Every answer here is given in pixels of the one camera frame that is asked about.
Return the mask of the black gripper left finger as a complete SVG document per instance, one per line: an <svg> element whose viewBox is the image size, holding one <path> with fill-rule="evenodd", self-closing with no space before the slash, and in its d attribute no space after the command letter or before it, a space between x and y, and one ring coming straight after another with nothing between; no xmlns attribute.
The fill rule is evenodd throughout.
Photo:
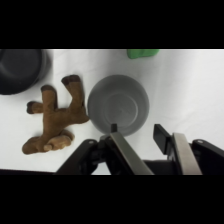
<svg viewBox="0 0 224 224"><path fill-rule="evenodd" d="M153 175L153 171L112 124L110 133L100 139L100 159L112 175Z"/></svg>

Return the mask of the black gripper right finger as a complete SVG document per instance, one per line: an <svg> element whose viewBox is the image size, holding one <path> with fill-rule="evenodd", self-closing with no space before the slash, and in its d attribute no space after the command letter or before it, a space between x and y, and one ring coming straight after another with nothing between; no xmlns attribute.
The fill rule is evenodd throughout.
<svg viewBox="0 0 224 224"><path fill-rule="evenodd" d="M153 139L160 151L167 156L167 159L175 163L179 174L202 174L190 144L184 134L169 134L160 124L155 124Z"/></svg>

